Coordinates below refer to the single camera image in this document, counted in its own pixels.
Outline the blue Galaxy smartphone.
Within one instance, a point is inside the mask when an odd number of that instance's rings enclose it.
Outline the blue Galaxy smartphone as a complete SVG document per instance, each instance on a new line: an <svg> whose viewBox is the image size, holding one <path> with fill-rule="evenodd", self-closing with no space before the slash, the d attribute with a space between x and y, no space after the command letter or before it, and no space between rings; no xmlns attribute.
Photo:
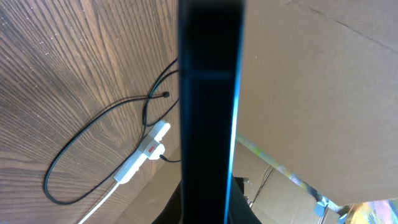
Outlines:
<svg viewBox="0 0 398 224"><path fill-rule="evenodd" d="M183 223L228 220L244 8L244 1L178 5Z"/></svg>

